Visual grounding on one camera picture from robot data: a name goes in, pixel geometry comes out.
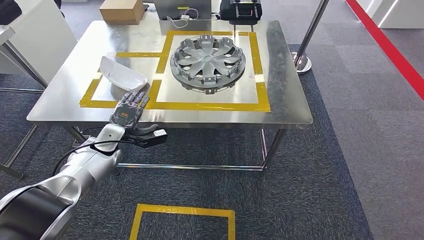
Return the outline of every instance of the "black case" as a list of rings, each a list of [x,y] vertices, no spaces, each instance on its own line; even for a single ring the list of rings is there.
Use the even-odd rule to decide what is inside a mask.
[[[14,0],[0,0],[0,25],[8,25],[22,14]]]
[[[240,15],[237,18],[236,5]],[[248,16],[256,7],[257,16]],[[240,1],[222,0],[219,8],[219,14],[222,20],[229,21],[233,25],[255,25],[262,17],[262,6],[259,0],[251,1],[250,4],[243,4]]]

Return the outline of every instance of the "white plastic cover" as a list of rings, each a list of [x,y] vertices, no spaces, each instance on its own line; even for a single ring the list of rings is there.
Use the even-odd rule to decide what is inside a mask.
[[[100,71],[112,84],[131,93],[139,91],[148,82],[143,74],[117,63],[108,56],[101,58]]]

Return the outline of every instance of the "yellow tape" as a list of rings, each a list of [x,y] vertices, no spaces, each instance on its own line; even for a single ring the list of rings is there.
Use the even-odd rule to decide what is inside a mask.
[[[164,54],[162,52],[117,52],[115,56],[117,58],[160,58]]]
[[[258,103],[215,103],[215,102],[161,102],[157,101],[161,80],[154,80],[148,96],[150,101],[146,109],[188,110],[188,111],[243,111],[243,112],[270,112],[267,87],[264,82],[256,83]]]
[[[212,34],[216,36],[232,36],[231,31],[178,31],[170,30],[166,34],[162,52],[117,52],[118,58],[159,58],[156,68],[156,75],[162,75],[165,72],[168,63],[171,46],[174,36],[177,35],[205,35]],[[161,110],[193,110],[193,111],[242,111],[242,112],[270,112],[267,87],[263,81],[258,82],[256,76],[263,74],[261,55],[258,46],[258,39],[255,32],[239,32],[239,36],[248,36],[253,62],[253,71],[255,74],[256,91],[258,103],[198,103],[198,102],[157,102],[161,80],[153,80],[146,109]],[[82,108],[111,108],[113,109],[118,101],[92,100],[94,92],[100,83],[101,75],[96,76],[86,93],[79,102]]]
[[[233,210],[148,204],[137,204],[129,240],[137,240],[143,212],[228,218],[228,240],[236,240],[236,213]]]
[[[258,38],[256,32],[249,32],[250,50],[252,53],[253,72],[254,74],[263,74],[261,54],[259,53]]]
[[[178,35],[216,35],[216,36],[232,36],[232,31],[168,31],[167,35],[178,36]]]

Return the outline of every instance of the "red line on floor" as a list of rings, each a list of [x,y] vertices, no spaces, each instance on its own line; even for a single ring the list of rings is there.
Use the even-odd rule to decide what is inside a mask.
[[[380,48],[384,51],[399,72],[405,77],[416,93],[424,100],[424,79],[408,62],[402,53],[393,45],[387,36],[377,27],[357,0],[345,0]]]

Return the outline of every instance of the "yellow tape outline on floor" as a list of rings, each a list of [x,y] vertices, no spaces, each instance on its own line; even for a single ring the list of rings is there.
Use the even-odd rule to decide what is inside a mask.
[[[135,210],[129,240],[137,240],[143,212],[228,218],[228,240],[236,240],[236,213],[233,210],[187,206],[148,205],[140,203],[137,204],[137,209]]]

